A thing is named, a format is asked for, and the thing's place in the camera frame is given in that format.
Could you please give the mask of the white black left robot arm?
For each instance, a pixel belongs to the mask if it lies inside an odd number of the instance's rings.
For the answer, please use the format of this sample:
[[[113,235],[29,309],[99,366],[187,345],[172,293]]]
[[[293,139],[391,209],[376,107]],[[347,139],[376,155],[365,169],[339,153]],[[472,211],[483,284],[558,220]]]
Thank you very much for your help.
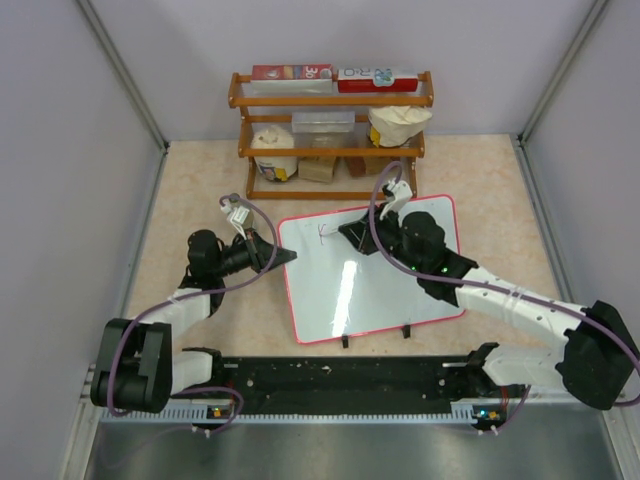
[[[198,230],[187,246],[185,274],[168,300],[137,324],[114,318],[105,325],[90,388],[94,405],[159,413],[172,396],[192,387],[205,396],[220,394],[227,374],[215,365],[219,353],[189,347],[175,354],[175,341],[216,313],[229,290],[225,277],[245,269],[271,271],[297,258],[253,228],[229,245],[210,230]]]

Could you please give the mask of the pink framed whiteboard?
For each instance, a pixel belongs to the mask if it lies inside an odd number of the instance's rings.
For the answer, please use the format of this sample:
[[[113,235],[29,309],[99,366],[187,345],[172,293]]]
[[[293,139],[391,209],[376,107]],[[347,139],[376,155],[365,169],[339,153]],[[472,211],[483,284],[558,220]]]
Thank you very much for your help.
[[[284,265],[296,340],[313,344],[404,325],[454,319],[465,311],[428,296],[417,279],[376,253],[358,253],[340,234],[323,230],[360,219],[367,208],[289,217],[278,225],[283,248],[296,260]]]

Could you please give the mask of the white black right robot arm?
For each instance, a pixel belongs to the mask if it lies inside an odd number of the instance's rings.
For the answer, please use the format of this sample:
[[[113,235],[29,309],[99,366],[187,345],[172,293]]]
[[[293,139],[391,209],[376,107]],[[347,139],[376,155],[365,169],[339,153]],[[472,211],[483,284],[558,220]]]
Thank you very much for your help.
[[[338,231],[359,253],[381,253],[431,298],[501,320],[545,343],[543,349],[487,347],[466,372],[474,393],[487,396],[500,386],[522,384],[564,389],[598,410],[625,406],[620,395],[639,368],[639,350],[614,306],[551,300],[501,280],[448,248],[444,230],[424,211],[364,215]]]

